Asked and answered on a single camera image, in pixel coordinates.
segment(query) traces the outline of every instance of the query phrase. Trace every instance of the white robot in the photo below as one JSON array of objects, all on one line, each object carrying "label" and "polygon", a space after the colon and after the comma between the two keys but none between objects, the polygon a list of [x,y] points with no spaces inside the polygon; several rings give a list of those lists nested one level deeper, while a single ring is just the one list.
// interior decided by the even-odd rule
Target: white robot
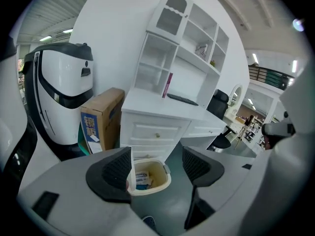
[{"label": "white robot", "polygon": [[[306,67],[281,95],[295,134],[255,160],[229,160],[229,155],[197,147],[183,149],[183,167],[193,184],[185,235],[262,234],[288,211],[313,170],[314,87],[315,71]],[[43,142],[22,104],[12,39],[0,59],[0,101],[5,102],[0,104],[3,179],[45,234],[157,235],[130,207],[130,148],[59,162]],[[249,171],[244,163],[251,166]],[[191,174],[196,168],[202,173]],[[113,171],[115,179],[109,174]]]},{"label": "white robot", "polygon": [[80,106],[93,96],[93,56],[86,44],[37,47],[24,60],[25,97],[45,142],[63,159],[80,155]]}]

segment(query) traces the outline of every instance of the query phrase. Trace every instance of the railing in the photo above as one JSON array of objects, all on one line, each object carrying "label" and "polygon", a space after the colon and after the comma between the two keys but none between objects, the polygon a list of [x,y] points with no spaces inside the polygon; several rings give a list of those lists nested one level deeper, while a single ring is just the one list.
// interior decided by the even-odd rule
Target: railing
[{"label": "railing", "polygon": [[285,90],[289,85],[290,79],[294,78],[285,73],[260,66],[249,65],[248,69],[250,79],[269,84],[281,90]]}]

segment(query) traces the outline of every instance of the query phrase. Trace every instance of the cardboard box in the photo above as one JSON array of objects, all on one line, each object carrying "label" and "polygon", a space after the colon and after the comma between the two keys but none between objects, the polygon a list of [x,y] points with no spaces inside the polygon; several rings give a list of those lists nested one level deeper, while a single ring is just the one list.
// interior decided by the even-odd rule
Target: cardboard box
[{"label": "cardboard box", "polygon": [[111,88],[81,106],[81,127],[90,153],[114,148],[124,96],[123,90]]}]

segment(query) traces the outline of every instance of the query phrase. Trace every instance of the gray floor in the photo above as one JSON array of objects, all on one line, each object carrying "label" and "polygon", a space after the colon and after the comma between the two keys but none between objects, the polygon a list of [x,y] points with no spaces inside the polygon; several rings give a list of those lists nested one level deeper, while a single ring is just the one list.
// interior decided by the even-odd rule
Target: gray floor
[{"label": "gray floor", "polygon": [[[256,157],[246,144],[241,142],[234,150],[236,141],[222,153]],[[184,223],[188,214],[192,184],[182,167],[183,147],[179,143],[166,160],[170,168],[172,182],[165,190],[147,195],[133,197],[131,207],[140,217],[153,216],[157,231],[162,236],[177,236],[185,232]]]},{"label": "gray floor", "polygon": [[240,142],[238,146],[235,148],[237,144],[237,140],[234,140],[231,144],[231,147],[226,148],[222,151],[222,153],[231,154],[231,155],[239,155],[244,157],[256,157],[256,154],[243,142]]}]

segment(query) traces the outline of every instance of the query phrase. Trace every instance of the white shelf unit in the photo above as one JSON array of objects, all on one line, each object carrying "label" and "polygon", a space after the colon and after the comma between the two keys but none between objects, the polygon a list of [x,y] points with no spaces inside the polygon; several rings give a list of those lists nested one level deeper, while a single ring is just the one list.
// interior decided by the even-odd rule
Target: white shelf unit
[{"label": "white shelf unit", "polygon": [[[147,27],[134,86],[162,96],[172,73],[168,93],[206,109],[221,75],[228,41],[220,25],[191,0],[161,0]],[[200,57],[196,48],[205,44],[207,50]]]},{"label": "white shelf unit", "polygon": [[162,95],[178,46],[147,34],[136,70],[134,87]]}]

